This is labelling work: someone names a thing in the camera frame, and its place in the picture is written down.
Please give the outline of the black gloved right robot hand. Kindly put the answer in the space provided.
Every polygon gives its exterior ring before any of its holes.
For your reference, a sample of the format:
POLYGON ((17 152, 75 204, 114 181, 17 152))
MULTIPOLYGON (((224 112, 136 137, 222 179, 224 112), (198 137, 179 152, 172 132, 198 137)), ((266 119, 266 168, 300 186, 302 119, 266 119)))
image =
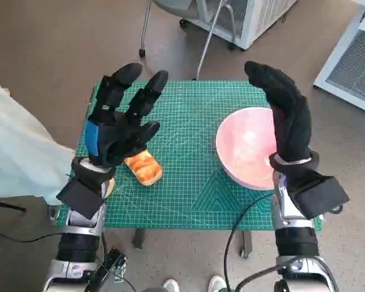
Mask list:
POLYGON ((277 155, 288 163, 309 159, 311 114, 295 82, 280 69, 254 61, 245 63, 245 73, 272 109, 277 155))

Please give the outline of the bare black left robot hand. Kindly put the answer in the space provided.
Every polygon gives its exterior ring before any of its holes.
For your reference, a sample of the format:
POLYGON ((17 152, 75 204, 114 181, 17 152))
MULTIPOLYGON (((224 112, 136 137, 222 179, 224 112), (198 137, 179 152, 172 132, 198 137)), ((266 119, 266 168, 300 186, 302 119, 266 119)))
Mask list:
POLYGON ((129 63, 111 76, 103 76, 96 92, 96 104, 85 126, 85 145, 92 164, 116 167, 124 159, 147 149, 147 142, 160 128, 156 120, 141 124, 149 115, 169 79, 160 70, 138 89, 125 112, 117 111, 127 91, 140 76, 142 65, 129 63))

